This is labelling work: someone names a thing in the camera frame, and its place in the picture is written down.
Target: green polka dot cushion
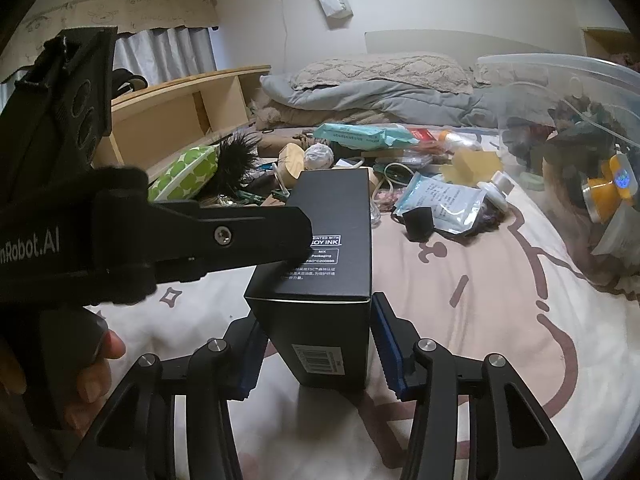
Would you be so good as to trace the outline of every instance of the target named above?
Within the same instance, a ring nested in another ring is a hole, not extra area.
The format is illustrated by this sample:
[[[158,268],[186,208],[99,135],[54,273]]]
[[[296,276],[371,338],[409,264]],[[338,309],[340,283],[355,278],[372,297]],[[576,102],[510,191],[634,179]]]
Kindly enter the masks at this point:
[[[149,188],[149,200],[192,198],[218,169],[218,146],[201,146],[184,152]]]

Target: curtain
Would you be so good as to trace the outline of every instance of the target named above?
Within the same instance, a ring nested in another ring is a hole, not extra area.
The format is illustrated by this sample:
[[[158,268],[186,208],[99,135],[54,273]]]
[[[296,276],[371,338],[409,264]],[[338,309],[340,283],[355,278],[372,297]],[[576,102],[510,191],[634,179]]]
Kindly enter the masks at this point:
[[[120,34],[113,56],[114,68],[141,75],[149,86],[216,69],[211,28],[155,28],[137,34]],[[0,84],[0,112],[14,91],[18,70]]]
[[[2,109],[9,100],[10,95],[14,93],[15,82],[18,81],[18,79],[21,79],[26,73],[26,70],[18,70],[17,72],[14,72],[13,75],[9,76],[4,83],[0,84],[0,112],[2,112]]]
[[[135,34],[154,28],[215,27],[215,0],[74,0],[24,18],[0,54],[0,81],[31,66],[43,44],[60,30],[118,27]]]

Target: gray comforter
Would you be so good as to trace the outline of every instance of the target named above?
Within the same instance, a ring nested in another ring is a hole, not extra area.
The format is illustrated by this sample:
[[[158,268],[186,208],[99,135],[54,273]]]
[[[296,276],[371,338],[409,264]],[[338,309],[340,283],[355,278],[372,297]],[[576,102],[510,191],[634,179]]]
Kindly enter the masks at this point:
[[[271,99],[302,110],[360,108],[393,114],[407,124],[498,127],[499,100],[496,92],[489,89],[475,89],[472,94],[450,94],[375,79],[294,90],[288,75],[262,76],[260,82]]]

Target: bedsheet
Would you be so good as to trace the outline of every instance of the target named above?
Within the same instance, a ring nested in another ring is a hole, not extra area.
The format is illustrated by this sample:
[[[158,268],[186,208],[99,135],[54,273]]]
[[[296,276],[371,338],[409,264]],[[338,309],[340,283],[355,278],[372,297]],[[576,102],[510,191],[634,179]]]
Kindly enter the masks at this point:
[[[483,145],[497,139],[482,136]],[[508,218],[467,246],[434,234],[409,242],[383,215],[372,231],[373,287],[399,317],[451,352],[504,354],[565,440],[586,480],[601,479],[640,424],[640,286],[630,279],[596,290],[522,189]],[[112,363],[114,384],[135,359],[193,352],[248,313],[253,268],[212,273],[194,283],[159,285],[134,306],[91,307],[126,342]],[[300,387],[269,345],[258,385],[230,416],[245,480],[399,478],[414,404],[386,387],[370,346],[362,394]],[[468,402],[459,398],[456,480],[466,478]],[[188,478],[184,399],[176,405],[177,473]]]

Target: wooden shelf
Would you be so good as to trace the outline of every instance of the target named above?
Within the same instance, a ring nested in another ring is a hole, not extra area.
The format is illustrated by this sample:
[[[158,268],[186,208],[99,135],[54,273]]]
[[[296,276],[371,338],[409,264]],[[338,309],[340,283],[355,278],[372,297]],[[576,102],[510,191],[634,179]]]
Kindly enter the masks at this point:
[[[114,99],[111,135],[94,166],[138,166],[150,182],[188,148],[211,144],[250,122],[246,106],[268,65],[221,70],[169,81]]]
[[[628,30],[615,28],[584,28],[582,30],[587,56],[609,60],[611,54],[640,53],[640,41]]]

